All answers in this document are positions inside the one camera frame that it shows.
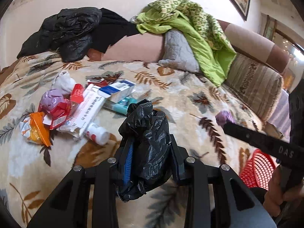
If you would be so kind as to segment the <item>person's right hand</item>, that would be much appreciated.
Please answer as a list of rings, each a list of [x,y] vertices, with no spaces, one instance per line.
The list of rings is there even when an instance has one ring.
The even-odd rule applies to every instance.
[[[268,183],[268,192],[264,196],[263,206],[272,217],[281,213],[280,205],[283,202],[292,202],[303,198],[303,183],[283,193],[281,186],[281,168],[278,166]]]

